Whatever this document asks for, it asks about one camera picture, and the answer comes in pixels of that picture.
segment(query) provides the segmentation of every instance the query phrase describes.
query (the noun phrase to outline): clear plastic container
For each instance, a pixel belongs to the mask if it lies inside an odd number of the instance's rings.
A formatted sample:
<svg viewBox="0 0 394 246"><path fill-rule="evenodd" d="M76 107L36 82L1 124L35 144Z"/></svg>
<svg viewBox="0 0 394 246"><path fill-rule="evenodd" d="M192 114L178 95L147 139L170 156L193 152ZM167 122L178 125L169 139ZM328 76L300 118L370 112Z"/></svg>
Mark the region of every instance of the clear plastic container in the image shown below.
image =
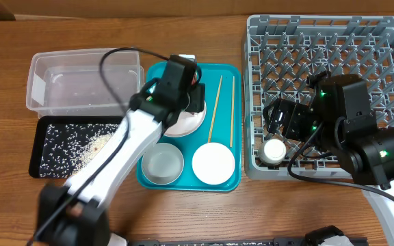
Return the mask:
<svg viewBox="0 0 394 246"><path fill-rule="evenodd" d="M101 57L110 49L38 53L33 56L27 82L27 108L45 115L121 115L118 103L99 76ZM139 53L110 55L105 76L123 102L139 92L144 70Z"/></svg>

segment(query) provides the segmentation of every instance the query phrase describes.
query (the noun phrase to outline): white plate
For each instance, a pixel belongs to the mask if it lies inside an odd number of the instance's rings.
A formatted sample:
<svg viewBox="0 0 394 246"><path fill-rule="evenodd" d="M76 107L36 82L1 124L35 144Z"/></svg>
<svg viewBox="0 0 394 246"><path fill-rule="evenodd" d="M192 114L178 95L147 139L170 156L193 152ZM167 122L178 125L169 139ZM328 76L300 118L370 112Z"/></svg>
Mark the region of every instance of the white plate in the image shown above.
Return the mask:
<svg viewBox="0 0 394 246"><path fill-rule="evenodd" d="M171 126L166 132L165 136L167 137L184 137L193 133L197 130L200 125L205 120L206 116L206 102L205 107L202 112L197 114L192 114L188 112L182 112L179 115L177 123Z"/></svg>
<svg viewBox="0 0 394 246"><path fill-rule="evenodd" d="M226 146L206 143L194 153L192 170L200 181L219 185L226 182L235 171L235 158Z"/></svg>

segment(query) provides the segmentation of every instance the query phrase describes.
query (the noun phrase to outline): wooden tabletop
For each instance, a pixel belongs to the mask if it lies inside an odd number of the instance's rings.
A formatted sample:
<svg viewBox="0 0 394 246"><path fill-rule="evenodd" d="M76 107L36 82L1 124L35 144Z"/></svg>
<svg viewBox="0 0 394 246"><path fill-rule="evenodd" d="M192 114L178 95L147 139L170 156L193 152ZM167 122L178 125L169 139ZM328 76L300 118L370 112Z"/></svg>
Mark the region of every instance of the wooden tabletop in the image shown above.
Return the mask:
<svg viewBox="0 0 394 246"><path fill-rule="evenodd" d="M38 194L48 180L28 174L38 116L25 106L34 54L139 46L164 55L195 54L200 62L241 70L247 16L0 22L0 245L25 245L36 223ZM158 62L142 55L145 71ZM230 193L153 191L134 172L110 208L111 229L129 239L162 241L303 236L336 225L348 236L386 245L358 190L323 184L251 180Z"/></svg>

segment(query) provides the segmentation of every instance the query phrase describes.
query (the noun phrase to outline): gray bowl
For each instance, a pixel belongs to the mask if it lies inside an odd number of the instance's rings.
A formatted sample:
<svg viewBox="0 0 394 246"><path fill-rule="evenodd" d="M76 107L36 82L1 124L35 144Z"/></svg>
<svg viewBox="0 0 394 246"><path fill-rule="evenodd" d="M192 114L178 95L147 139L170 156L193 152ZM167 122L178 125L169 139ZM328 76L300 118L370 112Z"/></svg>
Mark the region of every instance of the gray bowl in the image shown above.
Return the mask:
<svg viewBox="0 0 394 246"><path fill-rule="evenodd" d="M183 171L182 152L169 143L157 143L142 157L143 175L156 185L174 182Z"/></svg>

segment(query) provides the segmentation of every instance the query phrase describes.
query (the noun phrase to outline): plastic bin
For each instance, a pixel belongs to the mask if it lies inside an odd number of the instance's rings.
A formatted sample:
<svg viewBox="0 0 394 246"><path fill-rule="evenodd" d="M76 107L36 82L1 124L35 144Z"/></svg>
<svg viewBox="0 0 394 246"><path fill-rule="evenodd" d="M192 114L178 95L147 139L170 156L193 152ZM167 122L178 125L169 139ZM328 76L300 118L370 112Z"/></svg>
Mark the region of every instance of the plastic bin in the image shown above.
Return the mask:
<svg viewBox="0 0 394 246"><path fill-rule="evenodd" d="M245 171L258 180L292 180L287 164L302 145L285 139L287 155L279 167L266 167L257 153L272 136L262 109L277 98L308 104L309 75L358 74L367 81L371 108L380 127L394 126L394 16L254 15L243 42L245 93ZM307 155L316 150L305 152ZM335 156L298 158L293 171L315 178L351 178Z"/></svg>
<svg viewBox="0 0 394 246"><path fill-rule="evenodd" d="M27 82L27 108L45 115L121 115L118 103L99 76L101 57L112 48L38 53L33 56ZM139 53L110 55L105 76L123 102L139 91L144 70Z"/></svg>

